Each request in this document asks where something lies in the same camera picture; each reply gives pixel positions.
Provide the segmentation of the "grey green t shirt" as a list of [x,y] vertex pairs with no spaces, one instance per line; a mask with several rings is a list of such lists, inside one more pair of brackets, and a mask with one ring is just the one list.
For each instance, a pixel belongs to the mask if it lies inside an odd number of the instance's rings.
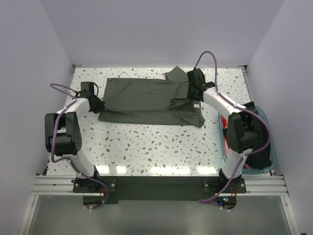
[[101,122],[191,125],[201,128],[201,104],[187,98],[187,73],[174,67],[165,79],[109,78],[100,112]]

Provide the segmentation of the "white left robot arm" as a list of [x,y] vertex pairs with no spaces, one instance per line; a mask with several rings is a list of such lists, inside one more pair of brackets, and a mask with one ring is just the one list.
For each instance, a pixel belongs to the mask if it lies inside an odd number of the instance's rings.
[[51,161],[67,162],[76,173],[74,183],[84,185],[90,192],[98,191],[104,184],[98,178],[96,166],[82,150],[79,119],[88,112],[97,114],[104,107],[105,102],[97,96],[75,97],[63,109],[45,115],[45,147],[51,154]]

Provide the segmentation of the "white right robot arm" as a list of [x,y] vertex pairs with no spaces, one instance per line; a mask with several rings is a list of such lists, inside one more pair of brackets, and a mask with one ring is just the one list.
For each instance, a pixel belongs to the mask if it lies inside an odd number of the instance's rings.
[[256,110],[240,105],[217,91],[213,82],[206,83],[203,79],[190,81],[187,97],[210,105],[227,120],[229,154],[220,170],[218,187],[223,192],[230,192],[242,175],[247,157],[270,144],[269,128]]

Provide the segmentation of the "teal plastic laundry basket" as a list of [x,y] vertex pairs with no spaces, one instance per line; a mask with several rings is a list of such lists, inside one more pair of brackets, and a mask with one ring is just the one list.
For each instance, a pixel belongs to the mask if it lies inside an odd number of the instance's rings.
[[[229,155],[229,147],[225,138],[225,131],[227,129],[227,121],[221,115],[218,114],[218,124],[219,124],[219,132],[223,153],[223,160],[226,162],[226,159]],[[247,160],[243,167],[243,174],[263,174],[271,172],[275,169],[277,164],[276,152],[274,149],[274,144],[271,142],[266,149],[253,154],[247,157]]]

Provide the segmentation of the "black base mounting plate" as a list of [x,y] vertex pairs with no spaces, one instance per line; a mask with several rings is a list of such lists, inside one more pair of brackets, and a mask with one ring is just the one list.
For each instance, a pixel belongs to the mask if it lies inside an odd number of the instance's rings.
[[223,190],[219,176],[99,176],[104,185],[73,183],[73,192],[82,193],[83,204],[118,204],[124,200],[135,201],[198,201],[208,199],[220,191],[246,193],[242,177]]

